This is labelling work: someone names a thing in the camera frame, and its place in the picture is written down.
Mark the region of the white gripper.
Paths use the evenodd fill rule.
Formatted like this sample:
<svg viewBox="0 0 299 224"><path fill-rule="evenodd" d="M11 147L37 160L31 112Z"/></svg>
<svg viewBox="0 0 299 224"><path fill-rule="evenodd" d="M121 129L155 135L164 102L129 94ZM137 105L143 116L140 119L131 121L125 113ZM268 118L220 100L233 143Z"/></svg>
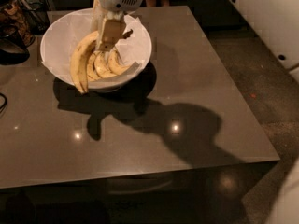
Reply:
<svg viewBox="0 0 299 224"><path fill-rule="evenodd" d="M123 12L137 10L142 2L143 0L93 0L91 31L98 31L97 50L111 51L114 48L126 28Z"/></svg>

